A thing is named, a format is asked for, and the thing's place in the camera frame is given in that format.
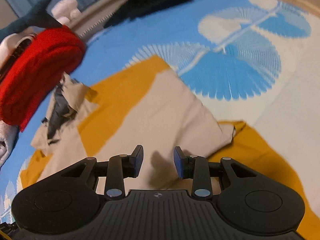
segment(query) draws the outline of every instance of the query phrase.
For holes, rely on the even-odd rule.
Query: circular pad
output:
[[[245,196],[248,207],[259,212],[276,211],[282,205],[282,199],[275,193],[257,190]]]
[[[62,190],[46,191],[35,199],[36,207],[46,212],[56,212],[65,209],[71,202],[71,195]]]
[[[18,193],[12,202],[12,214],[20,228],[57,235],[89,223],[99,206],[98,195],[84,182],[60,177],[44,179]]]
[[[221,192],[217,206],[236,228],[265,236],[295,230],[305,211],[298,193],[264,176],[236,178]]]

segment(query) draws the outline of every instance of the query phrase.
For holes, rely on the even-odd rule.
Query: yellow object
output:
[[[306,206],[305,215],[297,232],[306,240],[319,240],[320,219],[311,210],[295,170],[245,122],[234,122],[234,126],[236,136],[232,143],[213,154],[208,160],[220,162],[221,158],[230,157],[294,189],[303,198]]]
[[[6,240],[11,240],[11,238],[9,236],[7,236],[4,232],[2,232],[1,230],[0,230],[0,236],[3,236],[3,238]]]
[[[26,170],[21,171],[20,178],[23,188],[35,184],[45,166],[51,159],[52,154],[45,156],[41,150],[36,150],[32,155]]]

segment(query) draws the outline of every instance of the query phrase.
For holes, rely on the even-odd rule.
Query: dark green fabric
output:
[[[13,33],[20,33],[30,26],[40,28],[58,28],[61,27],[55,18],[49,15],[46,11],[51,0],[39,0],[35,6],[23,17],[9,24],[7,27],[0,30],[0,43],[3,39]]]

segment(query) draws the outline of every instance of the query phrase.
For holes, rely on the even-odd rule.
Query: blue patterned fabric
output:
[[[90,86],[157,54],[196,95],[227,103],[255,98],[271,90],[282,72],[279,52],[266,33],[307,38],[311,28],[304,14],[277,0],[193,0],[96,35],[71,77]],[[30,142],[48,102],[49,97],[0,171],[1,222],[13,221],[18,174],[34,152]]]

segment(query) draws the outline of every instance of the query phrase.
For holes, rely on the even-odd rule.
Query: white plush toy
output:
[[[52,9],[53,17],[63,25],[79,17],[81,12],[77,8],[78,2],[76,0],[61,0]]]

